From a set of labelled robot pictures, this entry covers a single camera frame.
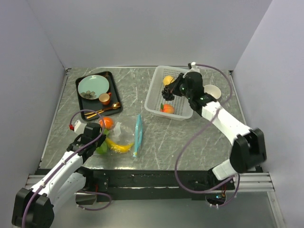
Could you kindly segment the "fake yellow pear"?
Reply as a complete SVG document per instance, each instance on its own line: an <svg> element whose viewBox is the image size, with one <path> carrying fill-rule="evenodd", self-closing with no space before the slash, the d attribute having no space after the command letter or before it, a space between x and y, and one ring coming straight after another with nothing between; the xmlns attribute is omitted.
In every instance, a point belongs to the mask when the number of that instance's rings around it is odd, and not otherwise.
<svg viewBox="0 0 304 228"><path fill-rule="evenodd" d="M174 78L173 76L167 75L167 76L163 79L162 82L163 82L163 85L164 85L164 86L167 86L167 85L173 83L174 81L175 81L175 78Z"/></svg>

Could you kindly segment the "fake dark grapes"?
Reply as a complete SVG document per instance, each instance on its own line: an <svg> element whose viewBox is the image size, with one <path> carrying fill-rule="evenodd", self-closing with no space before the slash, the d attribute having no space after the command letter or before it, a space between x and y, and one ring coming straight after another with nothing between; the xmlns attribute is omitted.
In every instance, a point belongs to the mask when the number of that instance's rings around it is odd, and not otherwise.
<svg viewBox="0 0 304 228"><path fill-rule="evenodd" d="M165 99L166 101L174 100L174 95L168 87L164 87L161 94L162 94L163 99Z"/></svg>

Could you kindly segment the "fake peach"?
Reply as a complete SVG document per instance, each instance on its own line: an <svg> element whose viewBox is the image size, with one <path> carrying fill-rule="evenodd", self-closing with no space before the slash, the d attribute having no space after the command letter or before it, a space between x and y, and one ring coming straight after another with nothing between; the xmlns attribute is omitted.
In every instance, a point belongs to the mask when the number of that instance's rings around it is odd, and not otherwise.
<svg viewBox="0 0 304 228"><path fill-rule="evenodd" d="M174 114L175 109L170 104L163 104L163 103L161 103L160 111L163 112L163 113Z"/></svg>

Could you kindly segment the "clear zip top bag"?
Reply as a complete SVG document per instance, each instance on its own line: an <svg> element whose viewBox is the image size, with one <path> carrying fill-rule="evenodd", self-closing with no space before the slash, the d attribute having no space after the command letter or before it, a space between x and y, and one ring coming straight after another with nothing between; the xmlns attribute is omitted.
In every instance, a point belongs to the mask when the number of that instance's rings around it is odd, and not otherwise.
<svg viewBox="0 0 304 228"><path fill-rule="evenodd" d="M111 139L119 145L128 145L130 143L134 143L129 152L132 153L133 157L137 157L143 139L142 116L137 114L135 116L119 116L112 119L114 121L114 126L111 130L102 128L106 138ZM116 153L109 147L107 153L108 152Z"/></svg>

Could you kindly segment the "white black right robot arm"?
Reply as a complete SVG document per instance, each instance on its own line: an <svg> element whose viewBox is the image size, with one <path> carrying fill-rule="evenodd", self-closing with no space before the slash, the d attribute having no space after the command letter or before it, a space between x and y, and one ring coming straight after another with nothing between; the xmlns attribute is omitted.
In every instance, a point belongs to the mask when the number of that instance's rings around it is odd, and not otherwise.
<svg viewBox="0 0 304 228"><path fill-rule="evenodd" d="M209 170L208 184L219 189L225 179L260 165L266 161L263 132L252 129L226 111L220 102L205 91L201 73L181 73L164 87L162 96L171 101L176 96L185 97L193 111L209 120L229 140L232 150L229 159Z"/></svg>

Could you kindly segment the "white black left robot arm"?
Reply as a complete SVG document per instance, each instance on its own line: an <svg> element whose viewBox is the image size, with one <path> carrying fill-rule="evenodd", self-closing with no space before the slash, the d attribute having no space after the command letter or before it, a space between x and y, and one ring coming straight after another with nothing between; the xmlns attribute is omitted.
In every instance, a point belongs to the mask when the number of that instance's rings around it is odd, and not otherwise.
<svg viewBox="0 0 304 228"><path fill-rule="evenodd" d="M29 189L15 197L12 224L19 228L49 228L56 212L77 191L95 186L93 171L83 167L106 139L98 123L88 123L66 149L61 160Z"/></svg>

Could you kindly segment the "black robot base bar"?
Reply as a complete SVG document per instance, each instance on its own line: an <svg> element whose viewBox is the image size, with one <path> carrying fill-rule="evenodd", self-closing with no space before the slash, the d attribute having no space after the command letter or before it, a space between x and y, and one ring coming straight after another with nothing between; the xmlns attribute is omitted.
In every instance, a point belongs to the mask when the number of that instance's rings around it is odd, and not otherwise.
<svg viewBox="0 0 304 228"><path fill-rule="evenodd" d="M98 202L112 200L204 200L205 194L180 187L174 171L77 169L85 178L81 189L97 195Z"/></svg>

